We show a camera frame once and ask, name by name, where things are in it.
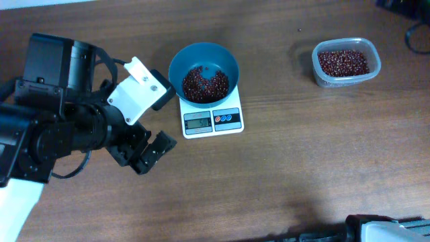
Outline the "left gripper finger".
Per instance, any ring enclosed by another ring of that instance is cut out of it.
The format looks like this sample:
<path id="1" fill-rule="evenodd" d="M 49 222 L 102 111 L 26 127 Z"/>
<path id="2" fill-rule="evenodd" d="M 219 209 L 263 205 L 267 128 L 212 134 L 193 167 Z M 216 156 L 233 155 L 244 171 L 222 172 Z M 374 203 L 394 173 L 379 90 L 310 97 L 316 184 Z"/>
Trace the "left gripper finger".
<path id="1" fill-rule="evenodd" d="M 151 157 L 161 158 L 163 155 L 172 150 L 177 141 L 164 131 L 160 131 L 155 140 L 148 146 L 148 152 Z"/>
<path id="2" fill-rule="evenodd" d="M 160 152 L 147 148 L 136 160 L 130 163 L 130 166 L 138 175 L 144 175 L 155 166 L 160 157 Z"/>

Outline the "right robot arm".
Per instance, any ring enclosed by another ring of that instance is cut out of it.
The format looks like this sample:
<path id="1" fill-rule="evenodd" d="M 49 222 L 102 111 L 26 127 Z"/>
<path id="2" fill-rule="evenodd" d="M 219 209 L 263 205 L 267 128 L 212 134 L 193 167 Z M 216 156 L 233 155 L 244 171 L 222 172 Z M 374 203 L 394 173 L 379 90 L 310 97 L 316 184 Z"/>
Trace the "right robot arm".
<path id="1" fill-rule="evenodd" d="M 414 31 L 429 26 L 429 0 L 377 0 L 376 5 L 416 21 L 405 35 L 406 47 L 415 54 L 428 55 L 428 50 L 419 50 L 411 44 Z M 390 217 L 356 214 L 349 215 L 345 221 L 345 241 L 361 242 L 429 242 L 429 220 L 399 222 Z"/>

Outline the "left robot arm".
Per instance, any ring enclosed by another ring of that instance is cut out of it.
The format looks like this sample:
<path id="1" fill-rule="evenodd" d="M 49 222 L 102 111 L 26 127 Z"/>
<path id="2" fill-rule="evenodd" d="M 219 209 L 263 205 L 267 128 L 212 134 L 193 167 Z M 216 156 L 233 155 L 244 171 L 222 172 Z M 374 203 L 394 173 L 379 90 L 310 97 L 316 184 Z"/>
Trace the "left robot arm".
<path id="1" fill-rule="evenodd" d="M 1 240 L 15 241 L 58 159 L 105 149 L 122 167 L 148 173 L 176 144 L 140 122 L 175 96 L 138 58 L 123 63 L 100 47 L 32 34 L 24 73 L 1 87 Z"/>

